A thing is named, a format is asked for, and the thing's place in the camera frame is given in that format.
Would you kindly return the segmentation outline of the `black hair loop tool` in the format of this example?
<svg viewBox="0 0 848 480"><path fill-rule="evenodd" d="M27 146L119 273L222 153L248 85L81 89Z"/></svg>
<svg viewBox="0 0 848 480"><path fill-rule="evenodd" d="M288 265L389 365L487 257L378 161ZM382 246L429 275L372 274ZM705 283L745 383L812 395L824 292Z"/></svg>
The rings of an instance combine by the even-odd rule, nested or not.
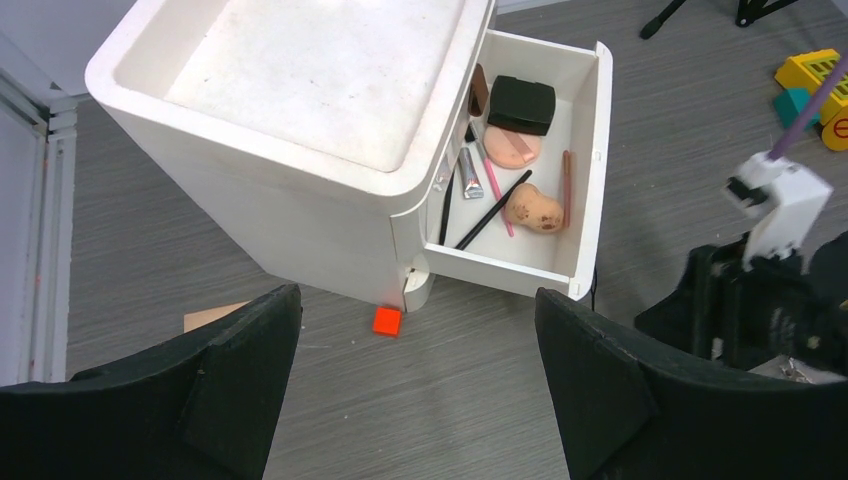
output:
<svg viewBox="0 0 848 480"><path fill-rule="evenodd" d="M590 288L589 288L590 308L593 311L596 311L597 287L598 287L598 271L597 271L597 265L595 265L594 268L593 268L592 282L591 282Z"/></svg>

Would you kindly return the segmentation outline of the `white drawer organizer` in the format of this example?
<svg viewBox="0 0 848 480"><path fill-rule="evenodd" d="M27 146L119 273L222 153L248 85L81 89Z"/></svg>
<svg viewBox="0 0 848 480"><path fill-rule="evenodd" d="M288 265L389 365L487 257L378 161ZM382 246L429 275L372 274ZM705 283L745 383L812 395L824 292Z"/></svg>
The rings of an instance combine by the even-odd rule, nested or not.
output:
<svg viewBox="0 0 848 480"><path fill-rule="evenodd" d="M406 311L436 276L583 298L599 243L613 57L492 28L492 1L139 1L90 60L92 96L268 273ZM456 165L475 75L552 86L530 166L556 233L493 219ZM443 197L454 186L445 244Z"/></svg>

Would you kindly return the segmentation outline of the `beige makeup sponge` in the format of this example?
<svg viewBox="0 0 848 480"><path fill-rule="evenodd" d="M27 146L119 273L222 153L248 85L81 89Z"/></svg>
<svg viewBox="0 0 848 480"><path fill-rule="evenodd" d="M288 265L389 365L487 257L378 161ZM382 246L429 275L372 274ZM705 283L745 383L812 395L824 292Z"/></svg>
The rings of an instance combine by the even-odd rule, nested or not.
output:
<svg viewBox="0 0 848 480"><path fill-rule="evenodd" d="M530 183L518 185L505 204L506 220L538 233L553 233L566 225L563 205Z"/></svg>

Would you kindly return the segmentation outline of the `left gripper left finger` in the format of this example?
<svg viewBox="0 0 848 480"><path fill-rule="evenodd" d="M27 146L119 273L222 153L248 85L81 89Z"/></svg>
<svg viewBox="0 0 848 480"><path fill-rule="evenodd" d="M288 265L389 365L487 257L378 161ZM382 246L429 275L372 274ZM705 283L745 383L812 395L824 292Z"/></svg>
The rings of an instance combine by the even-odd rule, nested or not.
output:
<svg viewBox="0 0 848 480"><path fill-rule="evenodd" d="M282 285L60 383L1 391L5 479L259 479L301 331Z"/></svg>

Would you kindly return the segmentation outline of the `white small cream tube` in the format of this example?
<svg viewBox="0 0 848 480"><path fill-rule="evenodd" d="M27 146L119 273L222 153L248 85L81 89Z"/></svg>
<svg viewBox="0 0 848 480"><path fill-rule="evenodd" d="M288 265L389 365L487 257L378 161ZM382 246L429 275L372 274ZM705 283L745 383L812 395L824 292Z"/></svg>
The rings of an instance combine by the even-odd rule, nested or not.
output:
<svg viewBox="0 0 848 480"><path fill-rule="evenodd" d="M484 190L476 173L471 152L468 147L459 151L458 166L462 179L462 193L465 199L481 199Z"/></svg>

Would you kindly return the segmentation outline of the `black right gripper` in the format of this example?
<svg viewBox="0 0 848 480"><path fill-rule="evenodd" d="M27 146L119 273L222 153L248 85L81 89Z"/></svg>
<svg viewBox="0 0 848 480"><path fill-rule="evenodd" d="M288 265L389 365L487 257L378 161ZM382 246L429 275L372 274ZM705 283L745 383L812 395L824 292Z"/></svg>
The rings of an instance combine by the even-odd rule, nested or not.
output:
<svg viewBox="0 0 848 480"><path fill-rule="evenodd" d="M745 238L691 250L676 288L638 314L640 332L696 357L751 370L780 355L818 370L847 373L847 236L822 245L810 261L742 261Z"/></svg>

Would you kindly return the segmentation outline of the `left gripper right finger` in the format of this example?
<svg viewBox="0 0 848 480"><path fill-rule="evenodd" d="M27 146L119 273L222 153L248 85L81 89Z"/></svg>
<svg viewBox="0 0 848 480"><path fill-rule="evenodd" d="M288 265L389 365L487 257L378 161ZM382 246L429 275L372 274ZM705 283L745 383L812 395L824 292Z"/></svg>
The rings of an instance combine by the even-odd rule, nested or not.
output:
<svg viewBox="0 0 848 480"><path fill-rule="evenodd" d="M847 386L724 367L541 288L535 328L573 479L843 479Z"/></svg>

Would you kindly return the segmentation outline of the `pink lip pencil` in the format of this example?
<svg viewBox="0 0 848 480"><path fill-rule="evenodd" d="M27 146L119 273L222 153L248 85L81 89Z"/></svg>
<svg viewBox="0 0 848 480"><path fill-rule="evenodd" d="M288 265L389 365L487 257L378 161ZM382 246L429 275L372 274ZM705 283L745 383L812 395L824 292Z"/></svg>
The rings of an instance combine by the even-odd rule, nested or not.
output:
<svg viewBox="0 0 848 480"><path fill-rule="evenodd" d="M564 150L563 160L563 227L568 228L571 223L572 205L572 174L571 174L571 152Z"/></svg>

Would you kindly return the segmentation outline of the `black compact case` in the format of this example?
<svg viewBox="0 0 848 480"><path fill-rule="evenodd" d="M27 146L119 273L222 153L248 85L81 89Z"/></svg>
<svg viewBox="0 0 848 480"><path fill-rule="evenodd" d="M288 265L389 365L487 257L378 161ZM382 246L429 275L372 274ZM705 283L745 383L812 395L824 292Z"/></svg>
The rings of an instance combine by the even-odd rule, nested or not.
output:
<svg viewBox="0 0 848 480"><path fill-rule="evenodd" d="M556 111L556 91L547 84L499 75L490 89L487 123L505 130L546 136Z"/></svg>

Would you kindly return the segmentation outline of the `black makeup pencil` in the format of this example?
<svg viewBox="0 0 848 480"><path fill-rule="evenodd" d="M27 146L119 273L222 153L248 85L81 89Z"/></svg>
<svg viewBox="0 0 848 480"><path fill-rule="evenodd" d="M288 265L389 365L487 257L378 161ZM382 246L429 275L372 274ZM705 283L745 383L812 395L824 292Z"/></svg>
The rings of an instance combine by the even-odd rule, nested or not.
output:
<svg viewBox="0 0 848 480"><path fill-rule="evenodd" d="M447 238L454 179L455 179L455 174L452 173L450 175L448 184L445 188L445 194L444 194L444 197L443 197L442 212L441 212L441 216L440 216L439 236L438 236L438 244L440 246L443 246L445 244L445 241L446 241L446 238Z"/></svg>
<svg viewBox="0 0 848 480"><path fill-rule="evenodd" d="M526 170L513 185L496 201L496 203L481 217L481 219L469 230L469 232L461 238L455 246L457 250L465 250L474 239L482 232L482 230L491 222L491 220L499 214L506 205L508 200L513 195L514 191L523 183L525 183L533 174L532 170Z"/></svg>

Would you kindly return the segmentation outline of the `pink powder puff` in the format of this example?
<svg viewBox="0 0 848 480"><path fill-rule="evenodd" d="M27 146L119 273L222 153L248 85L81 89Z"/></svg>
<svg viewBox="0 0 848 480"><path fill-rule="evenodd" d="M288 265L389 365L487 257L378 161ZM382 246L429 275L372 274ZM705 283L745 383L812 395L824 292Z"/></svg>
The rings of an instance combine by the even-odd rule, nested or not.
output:
<svg viewBox="0 0 848 480"><path fill-rule="evenodd" d="M505 169L520 169L535 162L541 152L542 138L488 126L483 134L488 159Z"/></svg>

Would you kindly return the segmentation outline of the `pink eyebrow brush comb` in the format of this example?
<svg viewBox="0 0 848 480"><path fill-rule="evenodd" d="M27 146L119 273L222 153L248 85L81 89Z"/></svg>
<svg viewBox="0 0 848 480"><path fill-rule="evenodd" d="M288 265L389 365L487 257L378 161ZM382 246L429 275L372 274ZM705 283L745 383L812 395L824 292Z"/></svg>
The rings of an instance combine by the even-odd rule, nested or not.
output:
<svg viewBox="0 0 848 480"><path fill-rule="evenodd" d="M492 163L491 163L490 159L488 158L488 155L485 151L483 142L481 140L479 128L473 121L471 121L468 124L465 139L466 139L466 142L477 151L478 156L480 157L480 159L483 163L483 166L484 166L484 169L485 169L485 172L486 172L486 176L487 176L487 179L488 179L488 182L489 182L489 186L490 186L490 189L491 189L491 191L494 195L494 198L495 198L496 201L500 200L502 198L502 192L501 192L501 189L498 185L498 181L497 181L497 177L494 173L493 165L492 165Z"/></svg>

